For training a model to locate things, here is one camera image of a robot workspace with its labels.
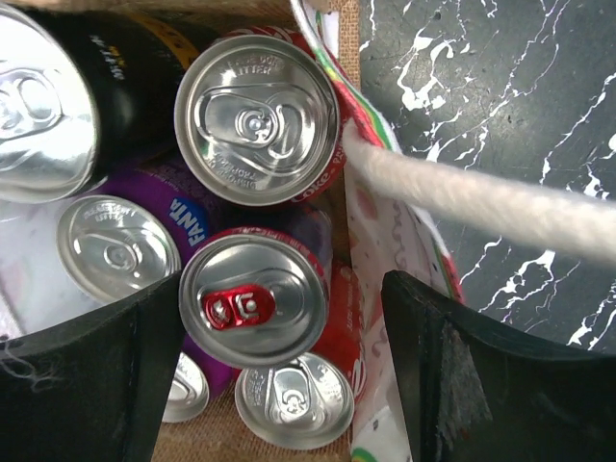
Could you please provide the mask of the red soda can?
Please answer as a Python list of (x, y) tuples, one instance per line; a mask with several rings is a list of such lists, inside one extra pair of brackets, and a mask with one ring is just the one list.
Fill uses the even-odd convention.
[(361, 302), (357, 276), (334, 261), (328, 321), (312, 350), (283, 366), (240, 373), (236, 408), (256, 436), (284, 449), (310, 450), (347, 431), (367, 380)]

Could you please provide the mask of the red coke can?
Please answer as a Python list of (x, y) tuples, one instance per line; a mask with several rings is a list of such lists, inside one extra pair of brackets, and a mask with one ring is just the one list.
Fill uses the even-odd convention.
[(308, 201), (346, 163), (349, 111), (297, 31), (252, 26), (213, 42), (177, 91), (174, 129), (197, 180), (247, 207)]

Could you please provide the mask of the purple soda can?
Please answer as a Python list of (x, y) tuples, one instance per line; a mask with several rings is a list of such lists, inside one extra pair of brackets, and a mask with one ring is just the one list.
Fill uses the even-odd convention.
[(238, 375), (237, 369), (211, 357), (186, 335), (162, 421), (166, 424), (178, 424), (196, 418)]

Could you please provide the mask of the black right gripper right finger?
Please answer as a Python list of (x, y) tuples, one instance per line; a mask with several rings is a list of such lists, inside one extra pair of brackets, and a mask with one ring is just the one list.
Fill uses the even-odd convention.
[(381, 299), (416, 461), (611, 461), (615, 359), (544, 340), (410, 274)]

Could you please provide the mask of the purple fanta can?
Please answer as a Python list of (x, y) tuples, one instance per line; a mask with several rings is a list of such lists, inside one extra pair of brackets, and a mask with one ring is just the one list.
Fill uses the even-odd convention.
[(120, 300), (181, 270), (210, 237), (216, 205), (183, 164), (123, 171), (66, 207), (61, 261), (93, 298)]

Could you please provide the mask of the red-tab soda can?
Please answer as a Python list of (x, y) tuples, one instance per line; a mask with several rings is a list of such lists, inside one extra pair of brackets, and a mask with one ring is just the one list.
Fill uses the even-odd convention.
[(328, 318), (331, 259), (285, 232), (240, 226), (186, 264), (179, 313), (204, 352), (236, 369), (274, 367), (311, 350)]

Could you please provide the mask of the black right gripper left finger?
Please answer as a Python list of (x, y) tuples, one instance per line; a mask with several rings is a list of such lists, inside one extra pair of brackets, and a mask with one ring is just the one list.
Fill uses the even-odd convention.
[(185, 335), (179, 279), (2, 341), (2, 460), (151, 459)]

